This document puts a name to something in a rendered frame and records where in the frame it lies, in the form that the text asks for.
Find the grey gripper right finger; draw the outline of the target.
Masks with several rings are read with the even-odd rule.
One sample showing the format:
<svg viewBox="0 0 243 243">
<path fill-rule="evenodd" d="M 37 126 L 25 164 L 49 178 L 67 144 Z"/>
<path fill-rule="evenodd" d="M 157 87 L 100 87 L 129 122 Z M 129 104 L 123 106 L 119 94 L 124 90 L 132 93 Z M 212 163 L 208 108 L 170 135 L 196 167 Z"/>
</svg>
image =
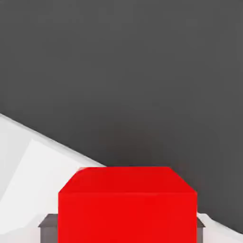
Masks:
<svg viewBox="0 0 243 243">
<path fill-rule="evenodd" d="M 198 228 L 197 243 L 243 243 L 243 234 L 211 219 L 207 214 L 197 213 L 202 223 Z"/>
</svg>

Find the small red cube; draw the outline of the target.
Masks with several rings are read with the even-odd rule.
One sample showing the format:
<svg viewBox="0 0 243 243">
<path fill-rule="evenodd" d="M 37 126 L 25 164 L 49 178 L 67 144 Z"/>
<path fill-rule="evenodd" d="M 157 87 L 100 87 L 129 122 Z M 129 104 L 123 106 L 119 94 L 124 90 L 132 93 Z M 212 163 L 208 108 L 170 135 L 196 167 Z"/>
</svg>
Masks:
<svg viewBox="0 0 243 243">
<path fill-rule="evenodd" d="M 93 167 L 58 194 L 58 243 L 196 243 L 197 193 L 169 167 Z"/>
</svg>

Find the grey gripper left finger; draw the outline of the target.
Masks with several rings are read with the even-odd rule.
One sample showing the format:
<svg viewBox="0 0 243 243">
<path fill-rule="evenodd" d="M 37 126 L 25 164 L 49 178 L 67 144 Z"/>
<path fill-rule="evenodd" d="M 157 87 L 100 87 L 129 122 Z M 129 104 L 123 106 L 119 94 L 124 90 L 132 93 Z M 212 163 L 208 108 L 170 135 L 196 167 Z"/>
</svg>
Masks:
<svg viewBox="0 0 243 243">
<path fill-rule="evenodd" d="M 57 243 L 57 216 L 35 216 L 25 227 L 0 234 L 0 243 Z"/>
</svg>

